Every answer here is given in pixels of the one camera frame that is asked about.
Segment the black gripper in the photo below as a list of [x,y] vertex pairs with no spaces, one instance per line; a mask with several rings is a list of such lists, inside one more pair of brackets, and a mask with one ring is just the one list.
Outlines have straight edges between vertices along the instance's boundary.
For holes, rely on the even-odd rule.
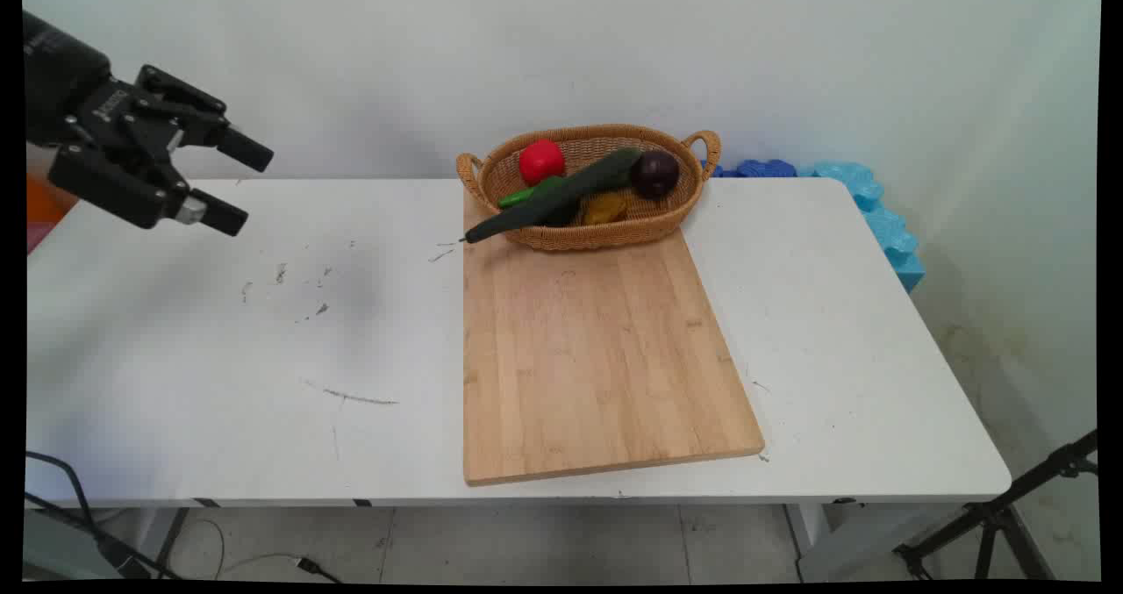
[[[197,189],[173,165],[183,146],[213,147],[263,173],[273,150],[225,116],[227,106],[153,65],[133,85],[100,51],[24,11],[25,138],[60,147],[49,182],[99,209],[154,229],[164,219],[236,237],[249,214]],[[124,119],[133,109],[145,118]]]

